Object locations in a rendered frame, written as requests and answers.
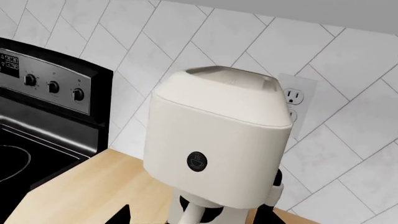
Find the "round black coffee button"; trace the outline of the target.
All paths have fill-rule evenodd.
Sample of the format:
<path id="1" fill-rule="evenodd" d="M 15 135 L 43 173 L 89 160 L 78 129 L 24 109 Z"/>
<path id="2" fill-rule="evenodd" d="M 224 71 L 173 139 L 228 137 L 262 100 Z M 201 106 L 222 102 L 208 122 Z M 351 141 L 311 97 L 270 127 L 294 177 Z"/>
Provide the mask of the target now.
<path id="1" fill-rule="evenodd" d="M 191 152 L 187 157 L 187 166 L 195 172 L 203 171 L 208 164 L 206 156 L 201 152 Z"/>

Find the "white wall power outlet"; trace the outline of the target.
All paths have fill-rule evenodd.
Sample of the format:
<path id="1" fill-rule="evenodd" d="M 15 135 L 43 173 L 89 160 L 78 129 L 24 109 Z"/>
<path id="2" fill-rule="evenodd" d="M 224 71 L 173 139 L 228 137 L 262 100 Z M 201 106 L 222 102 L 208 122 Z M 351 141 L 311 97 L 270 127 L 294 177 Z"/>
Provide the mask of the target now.
<path id="1" fill-rule="evenodd" d="M 279 74 L 278 81 L 284 92 L 289 115 L 293 122 L 290 137 L 299 140 L 302 126 L 318 82 L 309 78 L 283 73 Z"/>

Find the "white coffee machine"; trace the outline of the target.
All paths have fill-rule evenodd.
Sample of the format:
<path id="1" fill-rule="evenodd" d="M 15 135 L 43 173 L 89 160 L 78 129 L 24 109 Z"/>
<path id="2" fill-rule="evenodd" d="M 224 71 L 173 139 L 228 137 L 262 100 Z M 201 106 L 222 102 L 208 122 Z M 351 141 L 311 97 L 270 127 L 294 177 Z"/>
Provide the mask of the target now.
<path id="1" fill-rule="evenodd" d="M 292 129 L 278 80 L 230 67 L 172 74 L 151 94 L 144 168 L 155 179 L 224 207 L 262 205 Z M 201 172 L 187 166 L 203 153 Z"/>

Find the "black kitchen stove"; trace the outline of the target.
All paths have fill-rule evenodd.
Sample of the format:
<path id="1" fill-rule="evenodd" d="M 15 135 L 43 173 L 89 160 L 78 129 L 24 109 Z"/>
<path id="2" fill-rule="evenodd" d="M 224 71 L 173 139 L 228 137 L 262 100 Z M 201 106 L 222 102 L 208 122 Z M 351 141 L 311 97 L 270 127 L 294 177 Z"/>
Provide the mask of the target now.
<path id="1" fill-rule="evenodd" d="M 0 48 L 91 78 L 89 114 L 0 87 L 0 190 L 33 190 L 107 149 L 112 70 L 1 37 Z"/>

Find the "silver stove control panel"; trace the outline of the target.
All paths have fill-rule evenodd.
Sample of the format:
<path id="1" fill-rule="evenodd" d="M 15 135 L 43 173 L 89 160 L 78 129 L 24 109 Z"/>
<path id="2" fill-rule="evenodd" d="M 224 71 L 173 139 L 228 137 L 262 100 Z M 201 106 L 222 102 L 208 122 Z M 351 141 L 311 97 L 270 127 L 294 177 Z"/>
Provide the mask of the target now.
<path id="1" fill-rule="evenodd" d="M 24 77 L 27 74 L 36 77 L 36 86 L 24 85 Z M 47 83 L 51 81 L 57 82 L 60 86 L 57 94 L 48 92 Z M 2 48 L 0 48 L 0 87 L 79 113 L 90 113 L 91 78 L 54 63 Z M 84 91 L 84 100 L 73 100 L 72 90 L 76 88 Z"/>

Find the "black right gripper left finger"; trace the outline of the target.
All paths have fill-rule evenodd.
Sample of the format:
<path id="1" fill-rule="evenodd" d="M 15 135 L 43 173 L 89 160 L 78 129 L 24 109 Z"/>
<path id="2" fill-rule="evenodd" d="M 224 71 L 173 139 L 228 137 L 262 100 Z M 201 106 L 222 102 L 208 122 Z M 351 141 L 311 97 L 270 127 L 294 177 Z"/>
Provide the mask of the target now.
<path id="1" fill-rule="evenodd" d="M 108 224 L 130 224 L 130 209 L 129 205 L 123 206 L 116 214 L 109 220 Z"/>

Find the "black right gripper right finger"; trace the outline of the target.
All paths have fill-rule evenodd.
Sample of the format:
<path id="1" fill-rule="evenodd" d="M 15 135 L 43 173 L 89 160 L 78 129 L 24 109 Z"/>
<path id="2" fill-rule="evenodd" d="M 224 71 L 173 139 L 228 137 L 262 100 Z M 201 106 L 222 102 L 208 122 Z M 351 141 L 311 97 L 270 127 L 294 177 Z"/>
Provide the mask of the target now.
<path id="1" fill-rule="evenodd" d="M 249 224 L 286 224 L 277 214 L 274 213 L 274 207 L 261 205 Z"/>

